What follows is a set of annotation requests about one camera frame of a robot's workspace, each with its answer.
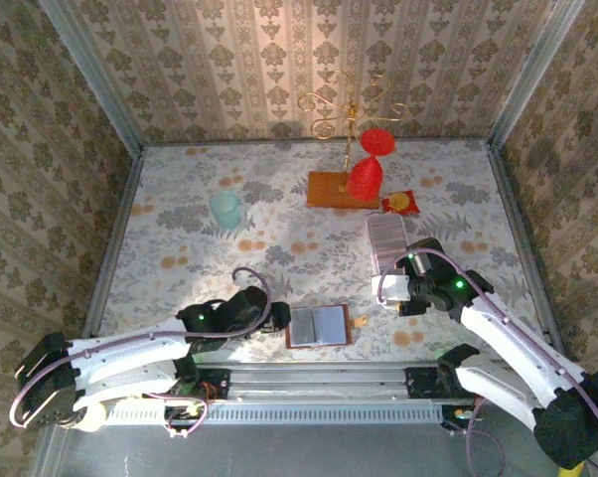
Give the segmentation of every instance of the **patterned wallpaper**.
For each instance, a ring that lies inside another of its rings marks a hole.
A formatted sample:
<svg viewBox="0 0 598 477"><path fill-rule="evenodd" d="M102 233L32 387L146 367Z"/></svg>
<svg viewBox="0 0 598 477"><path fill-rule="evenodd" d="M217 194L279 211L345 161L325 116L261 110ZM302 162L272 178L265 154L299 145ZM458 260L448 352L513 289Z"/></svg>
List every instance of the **patterned wallpaper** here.
<svg viewBox="0 0 598 477"><path fill-rule="evenodd" d="M39 338L80 333L129 158L36 2L0 1L0 475L36 434L7 419Z"/></svg>
<svg viewBox="0 0 598 477"><path fill-rule="evenodd" d="M486 136L551 0L68 0L145 143L309 136L304 91L394 88L399 136Z"/></svg>
<svg viewBox="0 0 598 477"><path fill-rule="evenodd" d="M587 0L506 145L568 353L598 368L598 0Z"/></svg>

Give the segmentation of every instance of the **red snack package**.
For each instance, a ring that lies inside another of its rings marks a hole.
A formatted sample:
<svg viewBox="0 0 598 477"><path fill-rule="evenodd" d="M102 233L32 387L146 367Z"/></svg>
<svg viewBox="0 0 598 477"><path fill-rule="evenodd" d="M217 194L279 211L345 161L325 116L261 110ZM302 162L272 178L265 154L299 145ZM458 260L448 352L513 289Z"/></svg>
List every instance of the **red snack package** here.
<svg viewBox="0 0 598 477"><path fill-rule="evenodd" d="M382 200L383 212L396 212L402 216L419 214L413 191L392 192Z"/></svg>

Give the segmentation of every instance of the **mint green cup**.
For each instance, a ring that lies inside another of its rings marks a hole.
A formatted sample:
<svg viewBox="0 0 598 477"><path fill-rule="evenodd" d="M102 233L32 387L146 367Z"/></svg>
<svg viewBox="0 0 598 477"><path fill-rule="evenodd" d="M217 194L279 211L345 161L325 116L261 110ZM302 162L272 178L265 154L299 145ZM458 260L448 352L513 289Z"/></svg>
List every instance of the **mint green cup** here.
<svg viewBox="0 0 598 477"><path fill-rule="evenodd" d="M235 192L221 191L214 193L209 199L209 209L216 222L228 230L241 224L242 206Z"/></svg>

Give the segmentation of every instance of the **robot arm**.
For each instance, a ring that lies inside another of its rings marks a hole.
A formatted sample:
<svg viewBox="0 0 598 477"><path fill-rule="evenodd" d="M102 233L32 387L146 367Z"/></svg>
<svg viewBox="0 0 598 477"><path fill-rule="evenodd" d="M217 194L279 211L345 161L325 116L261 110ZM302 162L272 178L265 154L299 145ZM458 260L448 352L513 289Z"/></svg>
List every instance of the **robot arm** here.
<svg viewBox="0 0 598 477"><path fill-rule="evenodd" d="M438 250L444 256L434 238L409 247L416 248ZM578 390L582 388L598 408L598 372L589 375L544 343L514 318L477 272L467 271L470 280L466 280L453 264L429 252L410 254L397 266L407 281L401 315L421 314L434 304L485 340L514 370L505 370L475 348L462 345L438 361L463 390L487 398L519 419L560 467L573 468L598 451L598 419Z"/></svg>
<svg viewBox="0 0 598 477"><path fill-rule="evenodd" d="M47 335L16 372L21 392L10 418L21 427L73 427L102 401L162 394L176 383L195 386L195 353L289 324L289 306L271 304L268 293L249 286L229 301L191 305L161 323L111 337L67 341L62 333Z"/></svg>

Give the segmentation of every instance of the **notebook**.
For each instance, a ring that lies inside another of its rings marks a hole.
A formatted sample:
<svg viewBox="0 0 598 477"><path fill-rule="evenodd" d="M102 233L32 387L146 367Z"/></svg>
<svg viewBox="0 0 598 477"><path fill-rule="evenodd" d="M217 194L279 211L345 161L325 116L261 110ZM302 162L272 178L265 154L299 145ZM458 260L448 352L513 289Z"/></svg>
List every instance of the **notebook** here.
<svg viewBox="0 0 598 477"><path fill-rule="evenodd" d="M347 305L292 308L287 348L340 346L352 343Z"/></svg>

